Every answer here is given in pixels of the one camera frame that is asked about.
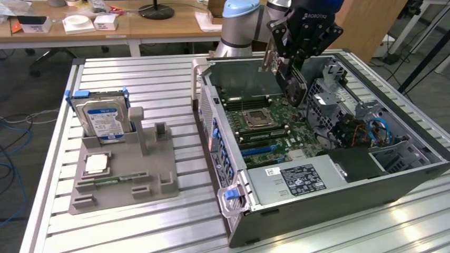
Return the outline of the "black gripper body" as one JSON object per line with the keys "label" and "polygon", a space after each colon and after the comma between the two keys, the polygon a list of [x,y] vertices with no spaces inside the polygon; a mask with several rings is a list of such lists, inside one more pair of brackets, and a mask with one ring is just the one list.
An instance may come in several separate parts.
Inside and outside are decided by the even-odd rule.
{"label": "black gripper body", "polygon": [[302,20],[302,57],[312,57],[310,39],[318,25],[334,22],[334,1],[293,1],[286,17]]}

